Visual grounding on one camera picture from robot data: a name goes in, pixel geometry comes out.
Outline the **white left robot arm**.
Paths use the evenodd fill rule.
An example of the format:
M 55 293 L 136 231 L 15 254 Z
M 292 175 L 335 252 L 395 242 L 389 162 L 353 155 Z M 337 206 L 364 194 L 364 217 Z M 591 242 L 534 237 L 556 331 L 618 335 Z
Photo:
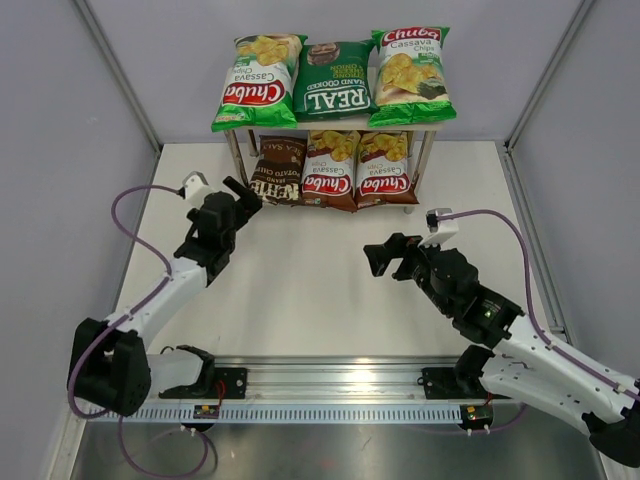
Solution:
M 151 362 L 147 350 L 165 325 L 207 289 L 230 262 L 238 232 L 262 208 L 262 200 L 233 177 L 216 191 L 199 172 L 175 190 L 191 208 L 191 225 L 164 271 L 134 305 L 103 320 L 87 318 L 75 330 L 67 380 L 67 401 L 79 418 L 81 400 L 98 406 L 96 417 L 113 412 L 130 417 L 149 396 L 164 399 L 219 398 L 226 394 L 212 354 L 188 345 Z

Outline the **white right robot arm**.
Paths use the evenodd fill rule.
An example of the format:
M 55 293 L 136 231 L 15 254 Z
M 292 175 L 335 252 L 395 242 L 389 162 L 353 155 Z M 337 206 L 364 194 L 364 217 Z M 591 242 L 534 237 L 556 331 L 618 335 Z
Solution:
M 520 306 L 483 286 L 457 249 L 394 233 L 363 251 L 380 277 L 393 260 L 397 281 L 413 281 L 471 345 L 454 368 L 456 389 L 509 397 L 563 420 L 601 454 L 639 465 L 639 382 L 534 324 Z

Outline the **dark green Real chips bag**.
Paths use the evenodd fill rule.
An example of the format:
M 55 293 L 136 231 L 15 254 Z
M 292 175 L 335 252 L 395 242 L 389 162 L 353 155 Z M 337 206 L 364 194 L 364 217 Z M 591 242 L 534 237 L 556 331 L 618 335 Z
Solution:
M 343 119 L 378 111 L 368 80 L 371 40 L 305 45 L 293 89 L 300 122 Z

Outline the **green Chuba seaweed chips bag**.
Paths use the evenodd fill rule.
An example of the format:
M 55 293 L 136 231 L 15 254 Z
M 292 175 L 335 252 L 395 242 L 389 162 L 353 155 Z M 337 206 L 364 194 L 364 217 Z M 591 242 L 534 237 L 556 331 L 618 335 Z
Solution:
M 442 63 L 449 31 L 448 26 L 410 26 L 371 32 L 379 58 L 374 88 L 378 110 L 369 118 L 371 127 L 456 118 Z

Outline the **brown Kettle sea salt bag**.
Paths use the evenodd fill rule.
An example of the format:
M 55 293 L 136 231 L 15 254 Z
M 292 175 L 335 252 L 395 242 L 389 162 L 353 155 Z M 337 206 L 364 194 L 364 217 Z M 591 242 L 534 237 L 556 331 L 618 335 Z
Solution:
M 259 158 L 250 188 L 267 204 L 300 205 L 300 184 L 307 142 L 288 136 L 261 135 Z

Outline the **brown Chuba cassava chips bag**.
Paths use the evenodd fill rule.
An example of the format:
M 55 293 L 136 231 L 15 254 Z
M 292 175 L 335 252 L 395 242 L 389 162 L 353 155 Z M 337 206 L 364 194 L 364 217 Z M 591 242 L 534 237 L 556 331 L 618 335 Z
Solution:
M 387 204 L 416 205 L 404 131 L 366 132 L 358 145 L 355 203 L 358 210 Z

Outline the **green Chuba cassava chips bag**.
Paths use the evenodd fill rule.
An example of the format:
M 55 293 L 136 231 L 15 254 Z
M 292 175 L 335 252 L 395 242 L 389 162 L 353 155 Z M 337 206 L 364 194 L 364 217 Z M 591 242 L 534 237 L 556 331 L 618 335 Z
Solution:
M 211 130 L 241 127 L 294 129 L 294 77 L 307 37 L 255 34 L 234 40 L 235 60 L 225 79 Z

